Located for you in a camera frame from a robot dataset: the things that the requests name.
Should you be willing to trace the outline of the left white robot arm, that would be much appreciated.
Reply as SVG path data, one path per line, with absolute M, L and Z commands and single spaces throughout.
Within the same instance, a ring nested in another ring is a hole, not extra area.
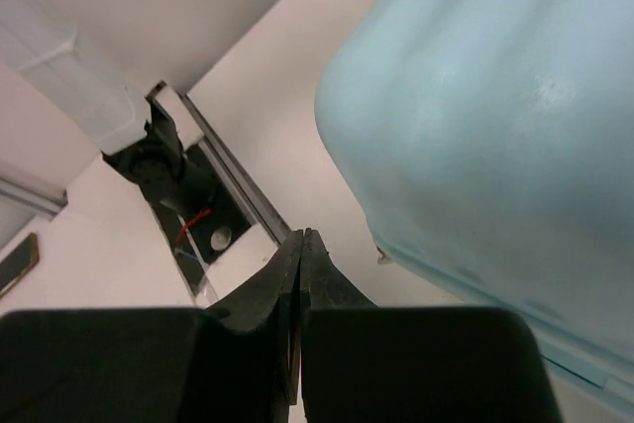
M 150 203 L 184 177 L 174 121 L 53 0 L 1 0 L 1 59 L 60 109 Z

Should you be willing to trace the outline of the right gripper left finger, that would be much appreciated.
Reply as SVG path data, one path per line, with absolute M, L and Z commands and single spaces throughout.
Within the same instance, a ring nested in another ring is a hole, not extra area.
M 298 396 L 303 235 L 212 306 L 16 311 L 1 321 L 5 422 L 284 422 Z

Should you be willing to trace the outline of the silver zipper pull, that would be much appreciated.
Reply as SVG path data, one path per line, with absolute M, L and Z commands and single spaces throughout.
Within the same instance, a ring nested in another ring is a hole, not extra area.
M 380 265 L 390 264 L 392 262 L 392 258 L 380 247 L 376 248 L 377 251 L 377 263 Z

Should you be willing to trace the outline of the light blue hard-shell suitcase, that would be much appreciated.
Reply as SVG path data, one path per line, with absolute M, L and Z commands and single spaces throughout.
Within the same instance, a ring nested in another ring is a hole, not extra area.
M 633 418 L 633 0 L 377 0 L 315 121 L 376 245 Z

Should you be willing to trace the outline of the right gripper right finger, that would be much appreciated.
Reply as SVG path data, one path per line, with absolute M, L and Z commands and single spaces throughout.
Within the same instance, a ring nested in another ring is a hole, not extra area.
M 300 258 L 301 390 L 310 422 L 558 422 L 536 340 L 482 306 L 379 307 L 317 231 Z

